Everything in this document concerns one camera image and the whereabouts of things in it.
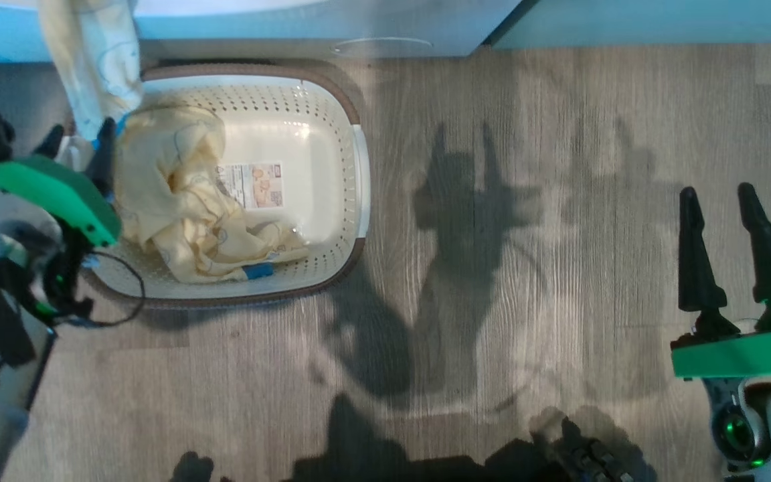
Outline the white front-load washing machine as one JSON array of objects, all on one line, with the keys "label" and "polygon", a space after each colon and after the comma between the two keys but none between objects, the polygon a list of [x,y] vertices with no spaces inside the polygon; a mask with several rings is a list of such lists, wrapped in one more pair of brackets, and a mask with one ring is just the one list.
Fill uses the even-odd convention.
[{"label": "white front-load washing machine", "polygon": [[[523,0],[135,0],[142,52],[168,59],[343,58],[339,41],[416,37],[466,57]],[[47,63],[39,0],[0,0],[0,63]]]}]

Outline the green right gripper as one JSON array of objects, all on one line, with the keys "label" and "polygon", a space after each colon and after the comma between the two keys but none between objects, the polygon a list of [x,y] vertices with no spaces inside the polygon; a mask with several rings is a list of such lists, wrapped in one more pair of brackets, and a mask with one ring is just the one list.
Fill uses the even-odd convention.
[{"label": "green right gripper", "polygon": [[[744,229],[750,236],[755,281],[753,299],[771,301],[771,221],[751,183],[738,186]],[[705,220],[697,192],[691,186],[679,193],[677,244],[677,306],[684,312],[721,309],[726,293],[715,281],[703,239]],[[771,376],[771,331],[680,347],[672,351],[676,378],[759,378]]]}]

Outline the white product label sticker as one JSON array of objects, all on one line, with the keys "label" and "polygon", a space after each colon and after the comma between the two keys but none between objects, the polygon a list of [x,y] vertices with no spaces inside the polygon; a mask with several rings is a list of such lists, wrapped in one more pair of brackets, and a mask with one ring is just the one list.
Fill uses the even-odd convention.
[{"label": "white product label sticker", "polygon": [[227,164],[216,168],[220,189],[245,210],[284,207],[281,163]]}]

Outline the yellow garment with blue tag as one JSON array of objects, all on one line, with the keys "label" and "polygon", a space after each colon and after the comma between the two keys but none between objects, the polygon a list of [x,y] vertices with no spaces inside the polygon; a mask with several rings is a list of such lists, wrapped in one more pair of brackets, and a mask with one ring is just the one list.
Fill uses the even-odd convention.
[{"label": "yellow garment with blue tag", "polygon": [[116,144],[122,237],[186,284],[251,280],[309,249],[284,222],[255,223],[218,180],[226,126],[197,107],[132,113]]}]

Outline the pale yellow printed garment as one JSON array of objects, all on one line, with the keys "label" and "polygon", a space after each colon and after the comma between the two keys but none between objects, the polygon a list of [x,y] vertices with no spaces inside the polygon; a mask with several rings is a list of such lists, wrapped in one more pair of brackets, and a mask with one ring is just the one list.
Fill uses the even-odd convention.
[{"label": "pale yellow printed garment", "polygon": [[135,0],[39,0],[39,23],[72,110],[56,161],[82,170],[104,119],[122,125],[142,101]]}]

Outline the pale green cabinet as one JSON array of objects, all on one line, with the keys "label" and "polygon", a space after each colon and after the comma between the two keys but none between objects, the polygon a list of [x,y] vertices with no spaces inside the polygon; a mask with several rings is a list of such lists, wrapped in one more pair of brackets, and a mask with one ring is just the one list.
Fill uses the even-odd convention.
[{"label": "pale green cabinet", "polygon": [[771,0],[525,0],[498,50],[771,42]]}]

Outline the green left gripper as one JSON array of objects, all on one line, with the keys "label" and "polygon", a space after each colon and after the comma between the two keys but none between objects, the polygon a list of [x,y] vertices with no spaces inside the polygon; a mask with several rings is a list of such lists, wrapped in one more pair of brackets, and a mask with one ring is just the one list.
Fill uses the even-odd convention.
[{"label": "green left gripper", "polygon": [[105,198],[110,198],[113,189],[116,122],[106,118],[98,131],[90,179],[55,162],[64,132],[64,126],[56,123],[34,149],[34,155],[0,162],[0,190],[82,232],[92,246],[114,245],[122,225]]}]

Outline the round white filter cover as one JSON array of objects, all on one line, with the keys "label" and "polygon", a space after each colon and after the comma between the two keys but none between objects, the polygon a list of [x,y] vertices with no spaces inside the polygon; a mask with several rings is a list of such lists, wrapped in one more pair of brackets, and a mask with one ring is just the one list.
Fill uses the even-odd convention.
[{"label": "round white filter cover", "polygon": [[339,41],[331,52],[344,58],[415,58],[428,57],[432,43],[416,37],[359,37]]}]

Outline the cream perforated laundry basket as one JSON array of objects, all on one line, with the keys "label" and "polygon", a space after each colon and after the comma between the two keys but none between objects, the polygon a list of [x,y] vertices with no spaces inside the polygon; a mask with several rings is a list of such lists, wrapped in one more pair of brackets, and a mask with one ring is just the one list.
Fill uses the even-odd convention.
[{"label": "cream perforated laundry basket", "polygon": [[257,64],[177,65],[142,79],[135,112],[197,107],[223,121],[218,165],[282,164],[284,207],[244,211],[257,224],[287,223],[309,255],[251,280],[186,284],[161,256],[122,237],[86,273],[90,287],[150,309],[212,309],[303,296],[348,274],[366,241],[370,167],[359,115],[336,84],[299,68]]}]

